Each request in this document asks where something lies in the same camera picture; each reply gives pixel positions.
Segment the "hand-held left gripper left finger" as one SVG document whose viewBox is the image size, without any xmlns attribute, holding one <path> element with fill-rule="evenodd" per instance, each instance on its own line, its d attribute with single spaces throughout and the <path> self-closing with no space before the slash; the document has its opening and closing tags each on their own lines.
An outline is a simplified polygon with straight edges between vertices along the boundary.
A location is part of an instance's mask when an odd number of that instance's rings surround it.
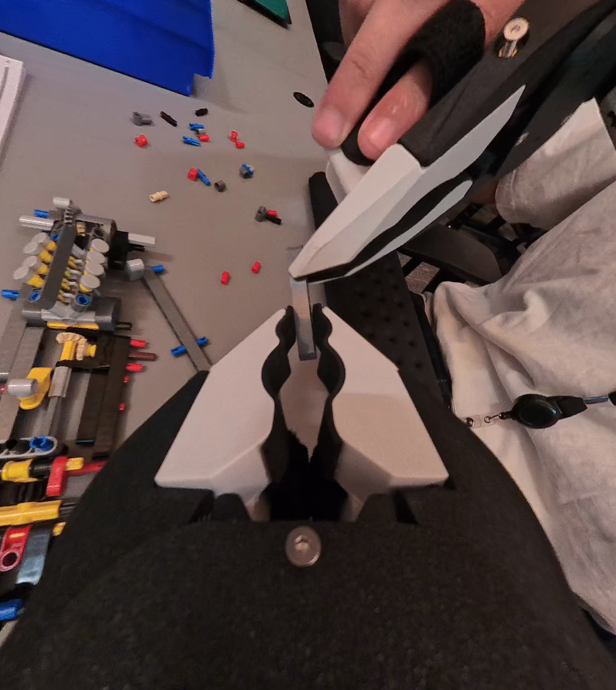
<svg viewBox="0 0 616 690">
<path fill-rule="evenodd" d="M 307 471 L 307 449 L 280 397 L 295 340 L 287 306 L 212 366 L 156 473 L 158 487 L 260 496 Z"/>
</svg>

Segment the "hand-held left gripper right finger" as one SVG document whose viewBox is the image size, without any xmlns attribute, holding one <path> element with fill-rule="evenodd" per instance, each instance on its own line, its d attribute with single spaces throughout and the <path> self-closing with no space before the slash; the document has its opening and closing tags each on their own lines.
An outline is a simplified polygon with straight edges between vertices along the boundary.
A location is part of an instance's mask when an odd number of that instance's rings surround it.
<svg viewBox="0 0 616 690">
<path fill-rule="evenodd" d="M 326 306 L 313 309 L 327 397 L 311 465 L 352 500 L 449 477 L 398 367 Z"/>
</svg>

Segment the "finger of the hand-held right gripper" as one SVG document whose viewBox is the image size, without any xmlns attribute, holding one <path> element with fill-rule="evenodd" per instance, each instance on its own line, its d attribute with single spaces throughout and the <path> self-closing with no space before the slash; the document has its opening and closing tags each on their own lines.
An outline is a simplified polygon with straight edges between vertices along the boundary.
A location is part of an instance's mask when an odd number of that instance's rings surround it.
<svg viewBox="0 0 616 690">
<path fill-rule="evenodd" d="M 349 277 L 397 250 L 460 202 L 472 185 L 472 179 L 451 179 L 444 182 L 415 203 L 399 221 L 371 240 L 350 262 L 313 272 L 308 276 L 308 282 Z"/>
<path fill-rule="evenodd" d="M 428 167 L 403 144 L 390 146 L 307 241 L 288 271 L 295 279 L 308 281 L 313 272 L 350 262 L 444 182 L 472 179 L 468 168 L 508 122 L 525 88 L 514 91 Z"/>
</svg>

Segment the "long dark grey lego beam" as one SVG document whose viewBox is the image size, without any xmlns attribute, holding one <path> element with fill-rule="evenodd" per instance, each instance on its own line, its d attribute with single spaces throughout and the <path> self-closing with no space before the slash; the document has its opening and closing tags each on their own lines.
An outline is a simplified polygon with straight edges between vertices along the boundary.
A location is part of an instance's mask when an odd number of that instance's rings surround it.
<svg viewBox="0 0 616 690">
<path fill-rule="evenodd" d="M 172 357 L 188 359 L 196 372 L 208 371 L 211 363 L 204 352 L 208 340 L 197 337 L 193 332 L 172 294 L 166 288 L 163 280 L 164 272 L 164 266 L 148 266 L 142 259 L 128 259 L 124 269 L 124 275 L 128 280 L 139 280 L 145 285 L 170 330 L 177 338 L 177 346 L 171 349 Z"/>
</svg>

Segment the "short grey lego beam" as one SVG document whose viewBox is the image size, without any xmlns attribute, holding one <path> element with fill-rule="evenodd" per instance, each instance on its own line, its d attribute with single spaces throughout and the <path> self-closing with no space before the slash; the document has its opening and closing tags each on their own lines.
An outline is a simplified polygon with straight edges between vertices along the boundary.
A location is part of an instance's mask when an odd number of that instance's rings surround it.
<svg viewBox="0 0 616 690">
<path fill-rule="evenodd" d="M 290 272 L 288 272 L 288 282 L 291 291 L 298 358 L 301 362 L 316 360 L 318 350 L 312 327 L 312 298 L 309 283 L 306 280 L 295 279 Z"/>
</svg>

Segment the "lego car chassis assembly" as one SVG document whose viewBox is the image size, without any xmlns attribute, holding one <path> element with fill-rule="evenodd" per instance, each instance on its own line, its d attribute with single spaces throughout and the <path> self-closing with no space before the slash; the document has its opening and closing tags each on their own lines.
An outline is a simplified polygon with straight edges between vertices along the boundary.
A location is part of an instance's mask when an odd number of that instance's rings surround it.
<svg viewBox="0 0 616 690">
<path fill-rule="evenodd" d="M 113 454 L 129 375 L 156 359 L 107 289 L 154 237 L 62 197 L 19 225 L 33 236 L 0 341 L 0 629 L 21 615 L 87 482 Z"/>
</svg>

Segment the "scatter of small lego pins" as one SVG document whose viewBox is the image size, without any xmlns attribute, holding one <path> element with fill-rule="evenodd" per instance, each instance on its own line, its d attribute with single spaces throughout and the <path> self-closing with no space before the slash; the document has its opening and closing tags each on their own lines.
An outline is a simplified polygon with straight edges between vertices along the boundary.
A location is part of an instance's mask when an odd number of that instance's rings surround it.
<svg viewBox="0 0 616 690">
<path fill-rule="evenodd" d="M 175 121 L 171 116 L 169 116 L 165 112 L 161 112 L 160 116 L 162 119 L 164 119 L 165 122 L 168 124 L 175 126 L 177 125 L 177 121 Z M 153 123 L 152 119 L 149 116 L 145 116 L 144 114 L 141 114 L 139 112 L 134 112 L 132 116 L 132 121 L 134 125 L 139 125 L 139 126 L 145 126 L 145 125 L 151 125 Z M 193 147 L 198 147 L 203 143 L 206 143 L 209 141 L 209 135 L 205 131 L 204 127 L 201 126 L 200 124 L 195 124 L 192 123 L 189 125 L 190 131 L 193 133 L 193 136 L 187 136 L 184 135 L 182 136 L 182 143 L 188 146 L 193 146 Z M 243 150 L 244 149 L 244 142 L 239 140 L 239 133 L 236 130 L 232 130 L 229 133 L 229 141 L 234 144 L 234 147 L 237 150 Z M 149 140 L 145 134 L 138 134 L 134 137 L 134 144 L 138 148 L 147 148 L 149 144 Z M 239 176 L 243 180 L 250 180 L 254 177 L 255 171 L 254 168 L 248 164 L 241 164 L 240 169 L 239 169 Z M 207 175 L 200 170 L 200 168 L 195 168 L 192 167 L 190 168 L 187 173 L 186 173 L 186 178 L 191 181 L 199 181 L 201 184 L 205 185 L 208 188 L 214 188 L 218 193 L 223 193 L 227 190 L 228 186 L 223 180 L 217 180 L 212 182 Z M 268 209 L 265 206 L 259 206 L 257 212 L 255 213 L 255 220 L 258 222 L 271 222 L 272 224 L 280 226 L 282 224 L 282 220 L 279 218 L 278 211 L 273 210 L 273 209 Z M 220 283 L 223 286 L 228 285 L 229 281 L 231 279 L 231 275 L 228 271 L 222 272 L 222 276 L 220 279 Z"/>
</svg>

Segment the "person's right hand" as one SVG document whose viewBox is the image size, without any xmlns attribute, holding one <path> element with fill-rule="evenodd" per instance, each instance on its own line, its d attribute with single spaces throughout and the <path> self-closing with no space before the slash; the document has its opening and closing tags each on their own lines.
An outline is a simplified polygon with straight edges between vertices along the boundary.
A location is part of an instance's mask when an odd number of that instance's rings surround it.
<svg viewBox="0 0 616 690">
<path fill-rule="evenodd" d="M 347 44 L 312 122 L 339 148 L 357 131 L 374 161 L 480 60 L 521 1 L 339 1 Z"/>
</svg>

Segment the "black badge reel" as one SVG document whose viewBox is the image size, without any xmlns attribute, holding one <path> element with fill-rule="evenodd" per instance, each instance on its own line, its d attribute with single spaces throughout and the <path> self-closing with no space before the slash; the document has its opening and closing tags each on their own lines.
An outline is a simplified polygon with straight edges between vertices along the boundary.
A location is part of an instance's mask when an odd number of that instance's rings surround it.
<svg viewBox="0 0 616 690">
<path fill-rule="evenodd" d="M 490 415 L 467 415 L 461 417 L 468 428 L 491 426 L 501 421 L 516 422 L 531 429 L 545 429 L 559 421 L 577 416 L 588 407 L 610 401 L 608 395 L 580 398 L 576 396 L 545 396 L 526 394 L 516 399 L 509 410 Z"/>
</svg>

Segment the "person's white printed shirt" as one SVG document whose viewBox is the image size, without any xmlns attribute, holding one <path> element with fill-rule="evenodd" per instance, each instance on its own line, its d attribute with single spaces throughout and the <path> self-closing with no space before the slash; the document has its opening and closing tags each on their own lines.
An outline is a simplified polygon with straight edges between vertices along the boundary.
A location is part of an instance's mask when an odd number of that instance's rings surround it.
<svg viewBox="0 0 616 690">
<path fill-rule="evenodd" d="M 499 182 L 495 205 L 546 234 L 501 280 L 447 282 L 426 298 L 456 415 L 494 415 L 528 393 L 615 391 L 616 151 L 595 101 Z M 616 634 L 616 406 L 476 435 L 527 498 L 571 589 Z"/>
</svg>

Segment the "dark green flat box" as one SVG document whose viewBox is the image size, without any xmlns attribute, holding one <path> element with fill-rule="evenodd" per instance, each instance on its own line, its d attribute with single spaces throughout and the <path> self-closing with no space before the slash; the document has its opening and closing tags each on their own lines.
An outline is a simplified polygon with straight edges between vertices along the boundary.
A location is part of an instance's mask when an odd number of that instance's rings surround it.
<svg viewBox="0 0 616 690">
<path fill-rule="evenodd" d="M 291 15 L 287 1 L 245 1 L 257 12 L 261 13 L 271 21 L 276 22 L 283 28 L 288 28 L 292 24 Z"/>
</svg>

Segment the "blue plastic bin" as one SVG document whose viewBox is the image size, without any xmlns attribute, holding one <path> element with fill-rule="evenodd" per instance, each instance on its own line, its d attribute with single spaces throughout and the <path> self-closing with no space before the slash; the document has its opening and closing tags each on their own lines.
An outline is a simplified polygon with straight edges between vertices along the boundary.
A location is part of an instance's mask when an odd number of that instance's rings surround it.
<svg viewBox="0 0 616 690">
<path fill-rule="evenodd" d="M 214 71 L 210 1 L 0 1 L 0 32 L 185 96 Z"/>
</svg>

